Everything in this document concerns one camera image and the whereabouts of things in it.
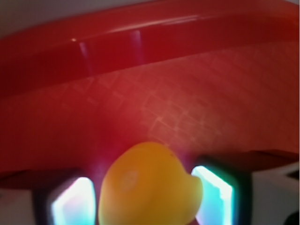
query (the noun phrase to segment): bright white light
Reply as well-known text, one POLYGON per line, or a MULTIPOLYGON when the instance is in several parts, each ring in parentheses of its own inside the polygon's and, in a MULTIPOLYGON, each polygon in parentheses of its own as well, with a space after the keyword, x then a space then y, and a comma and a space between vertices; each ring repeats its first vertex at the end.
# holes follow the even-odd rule
POLYGON ((93 183, 86 177, 73 182, 51 204, 55 225, 94 225, 96 199, 93 183))
POLYGON ((199 177, 203 185, 201 207, 196 215, 199 224, 233 224, 233 188, 220 177, 197 166, 192 175, 199 177))

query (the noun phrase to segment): grid pattern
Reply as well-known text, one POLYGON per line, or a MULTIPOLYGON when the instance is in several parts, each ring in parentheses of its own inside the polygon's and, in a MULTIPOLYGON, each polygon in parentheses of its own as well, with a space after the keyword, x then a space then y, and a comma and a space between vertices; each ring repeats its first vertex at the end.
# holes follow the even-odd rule
POLYGON ((205 152, 299 152, 299 43, 87 77, 1 99, 0 115, 0 170, 82 165, 100 178, 128 147, 148 140, 169 146, 187 167, 205 152))

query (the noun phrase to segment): yellow object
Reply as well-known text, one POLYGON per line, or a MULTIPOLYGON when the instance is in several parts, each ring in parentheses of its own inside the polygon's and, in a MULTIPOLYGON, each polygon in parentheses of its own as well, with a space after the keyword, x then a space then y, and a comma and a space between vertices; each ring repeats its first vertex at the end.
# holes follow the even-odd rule
POLYGON ((202 183, 186 173, 165 146, 133 146, 110 167, 102 183, 100 224, 184 225, 200 207, 202 183))

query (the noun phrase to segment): cyan glowing edge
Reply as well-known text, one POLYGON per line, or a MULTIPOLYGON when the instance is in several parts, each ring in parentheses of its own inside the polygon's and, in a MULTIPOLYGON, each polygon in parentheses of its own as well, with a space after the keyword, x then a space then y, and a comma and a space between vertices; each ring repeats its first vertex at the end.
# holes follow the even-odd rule
POLYGON ((92 181, 86 177, 78 178, 51 204, 54 224, 94 225, 95 198, 92 181))
POLYGON ((233 188, 204 166, 193 169, 203 185, 201 207, 196 215, 200 224, 233 224, 233 188))

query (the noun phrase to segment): red tray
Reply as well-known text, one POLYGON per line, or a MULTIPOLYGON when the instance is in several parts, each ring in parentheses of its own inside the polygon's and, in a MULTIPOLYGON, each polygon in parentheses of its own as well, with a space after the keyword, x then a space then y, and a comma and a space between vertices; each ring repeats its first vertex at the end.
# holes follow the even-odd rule
POLYGON ((0 171, 78 166, 99 191, 143 141, 188 171, 202 153, 299 152, 292 3, 153 1, 16 33, 0 52, 0 171))

